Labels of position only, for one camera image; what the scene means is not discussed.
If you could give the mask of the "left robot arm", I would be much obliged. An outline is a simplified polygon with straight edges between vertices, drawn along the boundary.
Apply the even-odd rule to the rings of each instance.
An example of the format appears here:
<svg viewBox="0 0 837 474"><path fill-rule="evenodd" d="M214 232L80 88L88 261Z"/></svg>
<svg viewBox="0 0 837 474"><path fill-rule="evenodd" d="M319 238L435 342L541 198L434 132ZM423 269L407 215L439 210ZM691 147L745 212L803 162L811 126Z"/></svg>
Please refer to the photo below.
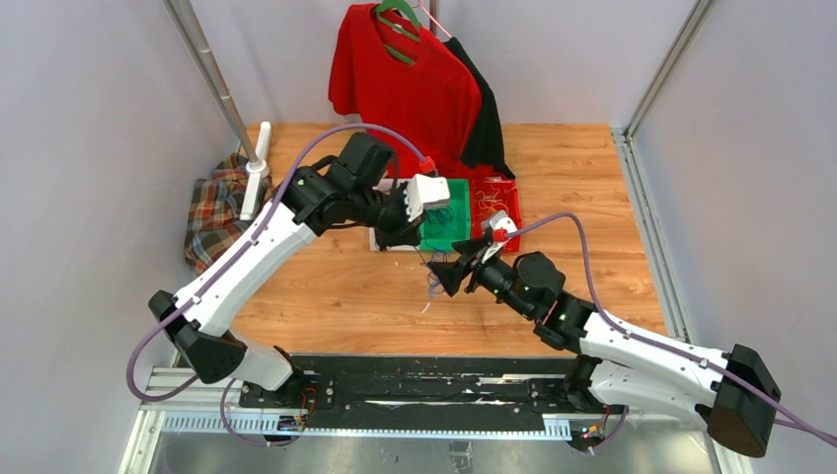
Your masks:
<svg viewBox="0 0 837 474"><path fill-rule="evenodd" d="M444 180L423 174L379 190L396 158L375 136L355 133L339 155L293 169L253 224L198 278L150 298L150 311L194 380L252 382L279 408L300 400L303 384L289 357L236 336L232 323L294 254L347 222L374 229L382 249L419 243L424 213L445 204L449 194Z"/></svg>

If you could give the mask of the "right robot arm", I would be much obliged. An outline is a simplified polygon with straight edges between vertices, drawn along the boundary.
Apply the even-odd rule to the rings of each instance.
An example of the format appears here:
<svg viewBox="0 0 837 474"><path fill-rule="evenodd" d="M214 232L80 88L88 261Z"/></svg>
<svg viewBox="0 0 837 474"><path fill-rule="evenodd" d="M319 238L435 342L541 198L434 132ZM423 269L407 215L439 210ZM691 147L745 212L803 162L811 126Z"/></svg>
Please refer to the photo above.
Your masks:
<svg viewBox="0 0 837 474"><path fill-rule="evenodd" d="M509 264L484 239L454 245L459 257L428 267L445 292L483 288L533 322L547 346L576 355L564 395L575 410L624 406L676 417L741 455L766 455L782 392L761 355L682 343L630 324L564 289L541 252Z"/></svg>

